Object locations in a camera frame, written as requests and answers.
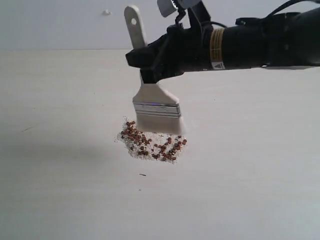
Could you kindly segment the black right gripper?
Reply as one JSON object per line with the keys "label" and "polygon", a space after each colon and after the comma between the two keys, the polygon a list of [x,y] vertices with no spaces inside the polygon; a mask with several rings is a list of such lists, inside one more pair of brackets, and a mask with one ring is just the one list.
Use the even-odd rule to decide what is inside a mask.
{"label": "black right gripper", "polygon": [[143,50],[128,52],[125,57],[130,67],[142,67],[153,74],[153,80],[181,76],[185,72],[211,70],[210,39],[213,32],[211,16],[200,1],[186,10],[177,11],[175,23],[166,33],[147,44]]}

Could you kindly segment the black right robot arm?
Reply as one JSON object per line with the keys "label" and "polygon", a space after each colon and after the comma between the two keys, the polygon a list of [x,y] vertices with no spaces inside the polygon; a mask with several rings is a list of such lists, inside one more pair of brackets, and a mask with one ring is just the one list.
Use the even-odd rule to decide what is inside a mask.
{"label": "black right robot arm", "polygon": [[136,43],[126,54],[146,84],[186,72],[251,68],[312,68],[320,65],[320,10],[285,12],[289,0],[263,18],[241,17],[227,27],[211,20],[200,0],[160,0],[175,23],[152,43]]}

